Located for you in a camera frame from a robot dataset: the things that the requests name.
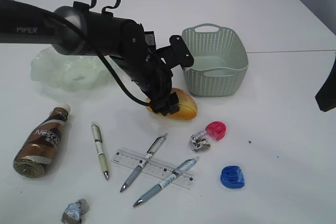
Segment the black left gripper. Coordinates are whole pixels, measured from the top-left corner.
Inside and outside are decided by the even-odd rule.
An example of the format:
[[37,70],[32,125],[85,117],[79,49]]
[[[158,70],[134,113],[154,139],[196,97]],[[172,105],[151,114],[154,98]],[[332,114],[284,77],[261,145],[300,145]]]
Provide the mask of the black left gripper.
[[125,72],[150,98],[154,113],[168,115],[180,110],[176,92],[170,94],[172,73],[164,61],[150,51],[141,24],[129,22],[122,26],[119,54],[125,63]]

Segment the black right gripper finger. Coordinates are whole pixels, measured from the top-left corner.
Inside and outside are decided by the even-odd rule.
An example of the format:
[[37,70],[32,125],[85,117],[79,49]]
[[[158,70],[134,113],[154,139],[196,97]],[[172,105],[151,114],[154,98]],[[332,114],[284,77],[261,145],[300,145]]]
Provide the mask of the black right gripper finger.
[[325,83],[322,85],[315,100],[320,111],[328,112],[336,107],[336,60]]

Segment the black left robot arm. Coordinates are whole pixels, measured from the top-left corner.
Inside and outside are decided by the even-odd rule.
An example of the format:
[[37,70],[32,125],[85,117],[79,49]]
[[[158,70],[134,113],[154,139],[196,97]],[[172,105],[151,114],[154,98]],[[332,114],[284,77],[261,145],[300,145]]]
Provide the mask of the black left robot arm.
[[172,91],[171,67],[156,49],[154,33],[133,20],[91,12],[80,2],[50,12],[1,0],[1,42],[50,44],[62,55],[96,56],[125,90],[109,63],[112,59],[149,98],[141,105],[162,115],[179,111],[178,96]]

